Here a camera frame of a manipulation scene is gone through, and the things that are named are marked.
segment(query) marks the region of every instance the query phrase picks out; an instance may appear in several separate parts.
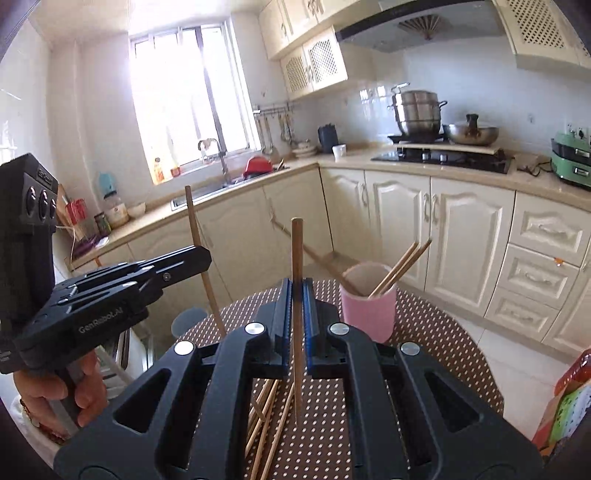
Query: gas stove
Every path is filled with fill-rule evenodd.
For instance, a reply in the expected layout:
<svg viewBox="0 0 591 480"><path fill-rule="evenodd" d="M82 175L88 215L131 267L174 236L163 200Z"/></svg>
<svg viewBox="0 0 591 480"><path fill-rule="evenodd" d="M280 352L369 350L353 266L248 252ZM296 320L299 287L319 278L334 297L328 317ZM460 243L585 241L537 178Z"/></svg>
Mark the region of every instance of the gas stove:
<svg viewBox="0 0 591 480"><path fill-rule="evenodd" d="M463 167L502 174L511 166L511 159L501 148L457 145L444 138L429 143L411 143L405 137L391 136L390 139L396 149L372 160Z"/></svg>

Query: brown tablecloth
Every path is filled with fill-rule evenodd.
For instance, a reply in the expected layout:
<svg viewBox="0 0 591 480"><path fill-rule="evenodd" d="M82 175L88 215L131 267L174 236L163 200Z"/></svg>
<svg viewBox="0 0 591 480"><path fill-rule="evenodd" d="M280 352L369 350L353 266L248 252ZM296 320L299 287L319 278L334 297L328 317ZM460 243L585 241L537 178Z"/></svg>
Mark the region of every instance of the brown tablecloth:
<svg viewBox="0 0 591 480"><path fill-rule="evenodd" d="M339 286L336 281L315 281L314 291L317 299L337 305L342 315ZM278 296L279 288L272 288L228 305L222 310L226 329L231 331L249 323L259 306L276 300ZM213 319L209 317L188 331L183 339L191 340L197 346L204 346L219 341L220 337ZM397 345L407 341L413 341L426 348L451 373L473 388L482 399L502 415L503 397L495 384L484 355L472 338L445 312L411 293L399 290L397 319L391 343ZM260 391L263 384L264 380L255 381L256 393ZM264 462L275 436L289 385L290 382L282 382L277 391L258 477L264 468ZM349 435L342 381L313 380L310 377L304 377L303 404L306 408L303 426L300 429L296 428L292 408L268 478L298 480L351 478ZM245 478L250 477L250 468L257 446L258 439L246 460Z"/></svg>

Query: finger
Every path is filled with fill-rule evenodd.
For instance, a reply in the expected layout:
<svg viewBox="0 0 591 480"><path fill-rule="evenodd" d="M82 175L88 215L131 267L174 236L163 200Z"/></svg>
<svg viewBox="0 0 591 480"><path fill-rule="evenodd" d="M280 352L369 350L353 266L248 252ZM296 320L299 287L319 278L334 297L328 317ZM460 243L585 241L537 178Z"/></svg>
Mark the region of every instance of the finger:
<svg viewBox="0 0 591 480"><path fill-rule="evenodd" d="M85 376L76 386L74 392L74 399L80 408L88 408L89 405L102 397L106 398L106 387L101 374L97 371L92 375Z"/></svg>
<svg viewBox="0 0 591 480"><path fill-rule="evenodd" d="M33 376L21 370L14 374L14 384L21 396L63 400L68 396L66 384L56 375Z"/></svg>
<svg viewBox="0 0 591 480"><path fill-rule="evenodd" d="M92 375L96 371L97 362L98 359L94 350L88 352L85 356L78 360L78 364L85 375Z"/></svg>
<svg viewBox="0 0 591 480"><path fill-rule="evenodd" d="M78 415L78 425L81 427L85 427L88 425L92 420L97 418L101 412L107 406L107 398L106 395L103 398L98 399L93 404L91 404L88 408L85 408L80 412Z"/></svg>
<svg viewBox="0 0 591 480"><path fill-rule="evenodd" d="M35 398L23 395L22 401L27 406L33 420L38 421L60 435L67 434L66 429L61 425L56 414L53 413L53 410L45 398Z"/></svg>

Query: pink cup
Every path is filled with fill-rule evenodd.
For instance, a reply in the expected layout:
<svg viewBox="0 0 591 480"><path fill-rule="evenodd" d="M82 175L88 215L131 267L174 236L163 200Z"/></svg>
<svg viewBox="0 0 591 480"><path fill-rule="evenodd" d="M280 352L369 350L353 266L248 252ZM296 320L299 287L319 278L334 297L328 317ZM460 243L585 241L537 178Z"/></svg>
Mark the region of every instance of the pink cup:
<svg viewBox="0 0 591 480"><path fill-rule="evenodd" d="M364 262L348 269L343 276L365 295L358 297L340 286L340 298L345 323L364 331L374 342L384 343L394 331L396 317L396 285L383 295L368 296L388 274L391 267Z"/></svg>

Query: black canister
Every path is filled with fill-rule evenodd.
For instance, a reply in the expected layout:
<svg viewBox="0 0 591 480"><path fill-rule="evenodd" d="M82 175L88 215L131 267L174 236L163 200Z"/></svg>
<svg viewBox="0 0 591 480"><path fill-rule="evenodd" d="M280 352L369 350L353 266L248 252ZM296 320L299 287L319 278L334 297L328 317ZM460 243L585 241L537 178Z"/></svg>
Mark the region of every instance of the black canister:
<svg viewBox="0 0 591 480"><path fill-rule="evenodd" d="M332 153L335 145L340 145L339 137L336 134L336 128L333 124L328 124L318 129L318 140L322 146L322 153Z"/></svg>

